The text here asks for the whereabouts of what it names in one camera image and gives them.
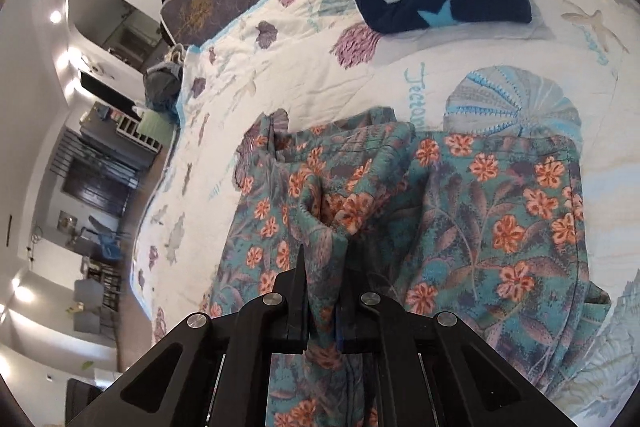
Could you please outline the arched wall mirror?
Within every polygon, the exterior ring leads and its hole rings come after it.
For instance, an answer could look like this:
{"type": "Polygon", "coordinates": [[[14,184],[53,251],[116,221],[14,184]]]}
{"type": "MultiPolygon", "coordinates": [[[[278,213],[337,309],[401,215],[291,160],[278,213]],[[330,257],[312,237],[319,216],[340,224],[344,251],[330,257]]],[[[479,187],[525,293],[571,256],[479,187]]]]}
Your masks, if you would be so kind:
{"type": "Polygon", "coordinates": [[[68,0],[68,7],[83,37],[139,72],[163,49],[160,23],[126,0],[68,0]]]}

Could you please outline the teal floral patterned garment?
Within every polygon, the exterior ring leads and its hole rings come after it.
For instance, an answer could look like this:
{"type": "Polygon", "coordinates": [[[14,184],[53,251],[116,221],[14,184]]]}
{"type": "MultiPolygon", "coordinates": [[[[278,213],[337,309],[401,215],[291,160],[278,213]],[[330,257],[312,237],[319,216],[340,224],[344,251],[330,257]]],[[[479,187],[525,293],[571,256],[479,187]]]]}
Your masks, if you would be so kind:
{"type": "Polygon", "coordinates": [[[348,269],[412,313],[454,312],[544,393],[576,373],[610,309],[589,280],[570,140],[421,132],[385,107],[294,133],[277,110],[236,153],[210,313],[239,311],[303,262],[314,320],[302,355],[273,360],[269,426],[378,421],[362,358],[335,338],[348,269]]]}

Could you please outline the blue grey clothes pile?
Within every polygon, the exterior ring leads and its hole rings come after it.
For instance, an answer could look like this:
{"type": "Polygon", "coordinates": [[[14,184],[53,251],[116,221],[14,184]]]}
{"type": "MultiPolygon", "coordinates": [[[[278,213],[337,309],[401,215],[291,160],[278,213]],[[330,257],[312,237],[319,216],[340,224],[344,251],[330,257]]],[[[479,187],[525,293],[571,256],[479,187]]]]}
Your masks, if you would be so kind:
{"type": "Polygon", "coordinates": [[[177,102],[182,87],[186,50],[176,44],[168,50],[163,62],[150,67],[143,75],[145,106],[170,121],[177,122],[177,102]]]}

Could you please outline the white seashell quilt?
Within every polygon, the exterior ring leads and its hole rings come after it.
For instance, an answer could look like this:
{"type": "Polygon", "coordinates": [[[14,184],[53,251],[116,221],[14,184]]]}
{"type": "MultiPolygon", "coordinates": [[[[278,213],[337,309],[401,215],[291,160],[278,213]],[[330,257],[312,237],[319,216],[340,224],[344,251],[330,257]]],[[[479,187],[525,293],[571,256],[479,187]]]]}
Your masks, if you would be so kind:
{"type": "Polygon", "coordinates": [[[164,338],[210,291],[241,197],[236,151],[262,115],[299,132],[375,107],[421,132],[560,138],[577,150],[589,280],[611,300],[576,373],[544,393],[609,426],[639,381],[639,3],[529,0],[532,21],[384,36],[355,0],[260,0],[186,52],[178,138],[131,280],[164,338]]]}

